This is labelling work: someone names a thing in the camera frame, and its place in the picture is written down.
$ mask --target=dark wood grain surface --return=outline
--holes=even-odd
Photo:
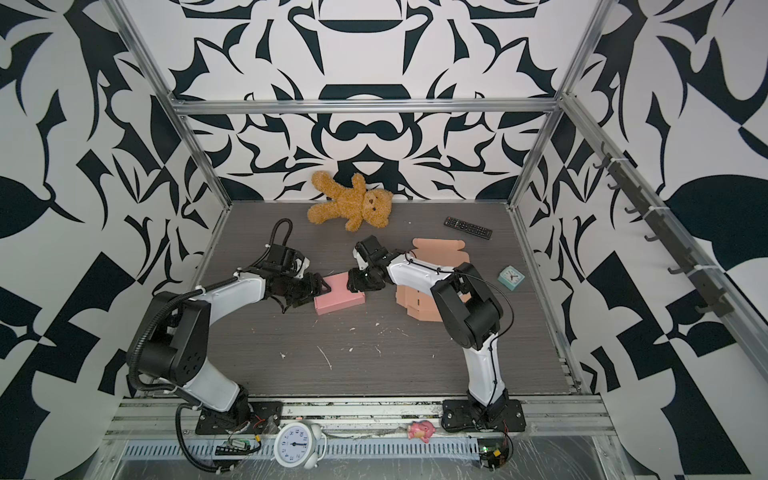
[[[311,271],[324,276],[355,267],[355,242],[371,234],[390,250],[412,247],[415,237],[464,240],[470,261],[486,280],[506,292],[515,308],[514,326],[498,341],[502,377],[509,391],[568,392],[531,281],[527,278],[509,292],[496,280],[507,265],[528,275],[504,205],[395,204],[388,227],[376,229],[364,223],[355,233],[344,230],[342,219],[323,225],[309,223],[309,207],[302,203],[236,203],[204,283],[222,280],[237,267],[256,260],[272,226],[282,217],[293,220],[288,245],[311,260]],[[447,216],[490,228],[493,237],[483,240],[444,227]],[[280,240],[284,228],[278,232]],[[511,316],[506,302],[499,300],[505,308],[504,329]],[[316,314],[312,304],[284,315],[272,300],[245,306],[211,327],[208,357],[224,375],[254,395],[462,395],[468,385],[462,349],[442,323],[419,322],[406,315],[395,303],[393,286],[367,293],[364,305],[323,316]]]

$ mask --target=white alarm clock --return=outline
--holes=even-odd
[[[319,441],[325,439],[323,454],[319,452]],[[328,437],[320,425],[294,422],[285,425],[275,438],[275,460],[283,467],[313,468],[326,456]]]

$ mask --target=remote control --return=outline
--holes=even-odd
[[[464,220],[459,220],[454,217],[446,217],[444,225],[447,227],[455,228],[456,230],[461,230],[462,232],[470,233],[471,235],[475,235],[480,238],[485,238],[486,240],[490,240],[491,233],[493,233],[493,230],[489,230],[485,227],[480,227],[479,225],[465,222]]]

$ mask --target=pink pig toy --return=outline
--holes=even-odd
[[[429,443],[429,437],[435,433],[435,426],[428,420],[424,422],[413,422],[408,427],[409,439],[421,439],[424,443]]]

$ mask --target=pink box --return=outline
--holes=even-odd
[[[366,295],[363,292],[352,293],[346,289],[348,278],[349,274],[344,272],[323,279],[331,287],[331,291],[315,297],[315,310],[317,310],[318,315],[336,312],[342,308],[366,302]]]

